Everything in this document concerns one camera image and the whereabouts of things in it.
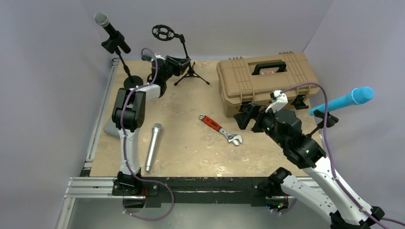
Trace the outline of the black tripod shock mount stand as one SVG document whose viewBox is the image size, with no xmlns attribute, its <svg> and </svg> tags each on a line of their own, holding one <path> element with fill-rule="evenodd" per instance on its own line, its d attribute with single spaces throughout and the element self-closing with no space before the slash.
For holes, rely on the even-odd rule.
<svg viewBox="0 0 405 229">
<path fill-rule="evenodd" d="M 185 52 L 185 59 L 188 60 L 186 66 L 184 67 L 184 69 L 187 67 L 187 73 L 185 75 L 183 75 L 177 82 L 174 83 L 174 86 L 177 86 L 179 84 L 179 82 L 184 79 L 184 78 L 199 78 L 201 80 L 203 80 L 207 85 L 210 85 L 210 83 L 203 79 L 199 74 L 197 74 L 194 70 L 194 65 L 195 62 L 193 62 L 193 64 L 191 64 L 191 59 L 188 55 L 187 52 L 187 48 L 185 45 L 185 38 L 183 34 L 178 34 L 176 33 L 172 28 L 170 28 L 167 25 L 163 25 L 163 24 L 158 24 L 155 25 L 152 28 L 152 35 L 157 38 L 160 41 L 171 41 L 174 38 L 178 38 L 183 46 L 184 52 Z"/>
</svg>

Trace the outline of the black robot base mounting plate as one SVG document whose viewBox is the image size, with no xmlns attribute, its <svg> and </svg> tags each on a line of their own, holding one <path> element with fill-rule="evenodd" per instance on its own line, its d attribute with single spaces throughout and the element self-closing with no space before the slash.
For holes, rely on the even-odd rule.
<svg viewBox="0 0 405 229">
<path fill-rule="evenodd" d="M 112 195 L 130 208 L 162 204 L 249 204 L 273 210 L 289 207 L 288 195 L 267 177 L 145 177 L 113 179 Z"/>
</svg>

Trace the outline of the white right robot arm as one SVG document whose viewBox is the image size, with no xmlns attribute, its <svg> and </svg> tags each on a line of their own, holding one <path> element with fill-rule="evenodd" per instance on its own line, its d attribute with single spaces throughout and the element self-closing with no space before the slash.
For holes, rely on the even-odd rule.
<svg viewBox="0 0 405 229">
<path fill-rule="evenodd" d="M 369 229 L 381 222 L 384 211 L 365 202 L 339 176 L 323 148 L 309 135 L 303 134 L 302 122 L 295 112 L 266 112 L 264 107 L 249 104 L 244 112 L 234 115 L 234 119 L 241 130 L 254 119 L 251 130 L 269 136 L 282 148 L 288 161 L 309 175 L 324 192 L 321 194 L 300 184 L 295 176 L 280 167 L 268 178 L 268 188 L 272 193 L 284 192 L 294 196 L 324 217 L 332 229 Z"/>
</svg>

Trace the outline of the silver mesh head microphone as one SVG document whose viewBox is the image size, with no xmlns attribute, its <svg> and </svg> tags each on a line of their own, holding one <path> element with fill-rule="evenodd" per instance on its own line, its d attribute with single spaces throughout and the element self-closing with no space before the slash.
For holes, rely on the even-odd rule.
<svg viewBox="0 0 405 229">
<path fill-rule="evenodd" d="M 163 126 L 160 123 L 155 123 L 152 127 L 152 135 L 150 139 L 150 144 L 148 148 L 148 154 L 145 162 L 145 168 L 144 171 L 150 172 L 154 163 L 154 157 L 156 155 L 159 142 L 160 142 L 160 137 L 163 132 Z"/>
</svg>

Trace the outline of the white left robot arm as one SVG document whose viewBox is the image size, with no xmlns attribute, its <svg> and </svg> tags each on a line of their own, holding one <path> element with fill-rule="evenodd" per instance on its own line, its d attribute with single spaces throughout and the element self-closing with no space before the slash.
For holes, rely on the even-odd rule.
<svg viewBox="0 0 405 229">
<path fill-rule="evenodd" d="M 112 122 L 121 141 L 121 166 L 114 178 L 114 196 L 134 196 L 143 190 L 139 162 L 139 132 L 145 121 L 146 102 L 164 95 L 166 82 L 172 76 L 181 76 L 190 65 L 190 58 L 156 56 L 151 58 L 151 74 L 146 82 L 120 88 L 117 92 Z"/>
</svg>

